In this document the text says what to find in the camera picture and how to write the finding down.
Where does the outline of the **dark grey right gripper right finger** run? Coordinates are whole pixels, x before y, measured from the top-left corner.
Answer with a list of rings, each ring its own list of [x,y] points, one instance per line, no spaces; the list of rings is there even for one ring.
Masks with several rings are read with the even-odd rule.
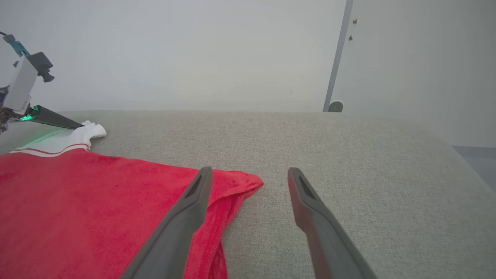
[[[375,279],[377,276],[303,172],[288,170],[296,225],[308,240],[317,279]]]

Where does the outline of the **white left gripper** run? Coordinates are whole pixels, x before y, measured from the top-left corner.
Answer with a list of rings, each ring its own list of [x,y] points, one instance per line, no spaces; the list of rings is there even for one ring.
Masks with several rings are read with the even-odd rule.
[[[30,93],[35,84],[37,74],[38,72],[30,61],[25,56],[21,57],[15,69],[14,77],[6,87],[7,93],[3,98],[3,107],[11,109],[14,113],[24,114],[31,100]],[[39,105],[30,108],[30,114],[33,116],[31,122],[43,125],[64,129],[78,129],[84,126]]]

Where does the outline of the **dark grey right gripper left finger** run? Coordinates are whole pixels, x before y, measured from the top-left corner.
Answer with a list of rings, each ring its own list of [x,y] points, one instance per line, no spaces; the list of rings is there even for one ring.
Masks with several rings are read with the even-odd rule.
[[[182,279],[193,235],[206,218],[211,167],[197,173],[133,258],[121,279]]]

